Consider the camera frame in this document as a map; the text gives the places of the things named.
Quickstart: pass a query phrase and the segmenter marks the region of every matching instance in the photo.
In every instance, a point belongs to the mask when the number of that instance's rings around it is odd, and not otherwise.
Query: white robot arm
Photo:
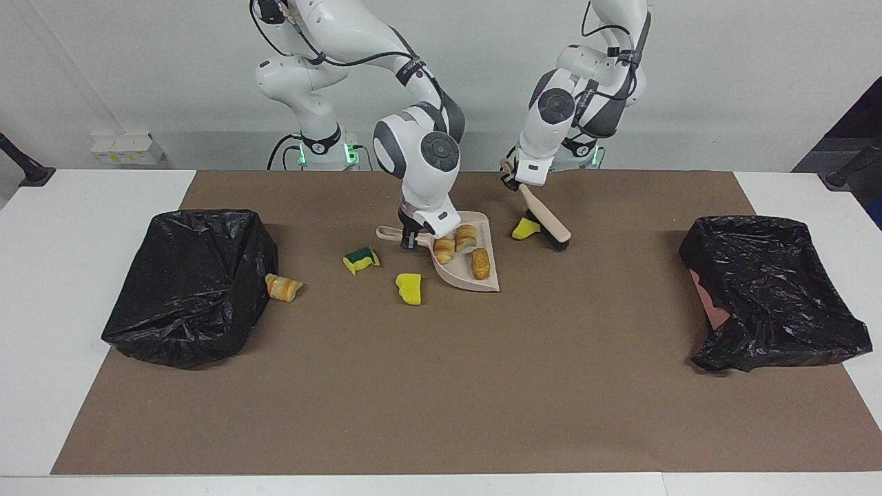
[[[602,34],[607,51],[571,45],[542,76],[512,150],[514,171],[504,178],[513,190],[521,183],[544,185],[552,162],[586,162],[646,87],[640,60],[652,18],[647,0],[594,0],[591,6],[602,27],[586,34],[583,26],[583,35]]]
[[[402,246],[414,249],[423,229],[434,237],[455,229],[460,216],[448,193],[460,171],[465,117],[404,38],[360,0],[251,1],[265,23],[282,31],[291,52],[279,50],[263,62],[258,83],[296,113],[311,153],[340,149],[333,107],[312,92],[343,80],[348,67],[387,69],[416,97],[415,105],[380,120],[373,139],[380,167],[402,181]]]

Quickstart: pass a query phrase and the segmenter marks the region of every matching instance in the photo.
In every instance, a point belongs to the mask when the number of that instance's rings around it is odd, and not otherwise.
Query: sponge piece
[[[420,282],[422,276],[419,274],[399,274],[395,278],[395,284],[398,286],[398,294],[406,304],[419,305],[422,304],[422,294],[420,293]]]
[[[370,266],[380,267],[380,258],[371,248],[365,247],[343,257],[343,265],[349,269],[352,275],[355,275],[356,272]]]
[[[512,237],[520,241],[522,239],[527,239],[528,237],[531,237],[532,235],[541,231],[542,226],[538,222],[533,222],[529,219],[521,217],[520,224],[518,224],[518,227],[514,229]]]

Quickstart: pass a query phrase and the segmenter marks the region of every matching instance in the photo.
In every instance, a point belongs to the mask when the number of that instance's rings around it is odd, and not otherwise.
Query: croissant
[[[297,295],[297,290],[303,287],[303,283],[280,277],[276,274],[267,274],[266,290],[270,298],[291,303]]]
[[[462,252],[469,246],[478,244],[478,232],[475,226],[463,224],[456,229],[456,252]]]
[[[446,265],[453,260],[453,247],[455,243],[449,237],[442,237],[440,239],[435,240],[435,258],[438,260],[438,263],[441,265]]]

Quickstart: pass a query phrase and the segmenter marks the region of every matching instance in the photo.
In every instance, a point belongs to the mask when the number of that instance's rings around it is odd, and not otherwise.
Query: bread roll
[[[297,295],[297,290],[303,287],[303,283],[293,281],[285,277],[279,277],[276,274],[267,274],[264,278],[266,281],[266,291],[270,298],[291,303]]]
[[[439,264],[447,265],[453,260],[453,255],[455,254],[453,247],[455,245],[455,242],[449,237],[442,237],[441,239],[435,240],[435,258],[438,260]]]
[[[476,248],[472,252],[472,275],[478,281],[490,277],[490,255],[483,248]]]
[[[478,245],[478,231],[475,226],[463,224],[456,229],[456,252]]]

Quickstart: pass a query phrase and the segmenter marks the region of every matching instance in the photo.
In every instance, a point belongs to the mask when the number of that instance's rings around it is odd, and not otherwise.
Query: wooden brush handle
[[[514,171],[514,167],[512,163],[508,159],[503,159],[499,161],[499,165],[502,168],[511,174]],[[547,230],[551,235],[559,242],[565,243],[570,240],[572,237],[572,233],[569,229],[564,226],[557,217],[551,213],[548,207],[542,203],[541,200],[536,198],[536,195],[530,191],[530,188],[527,187],[526,184],[521,184],[518,187],[518,191],[524,197],[524,201],[527,203],[527,208],[530,212],[533,212],[536,219],[539,223]]]

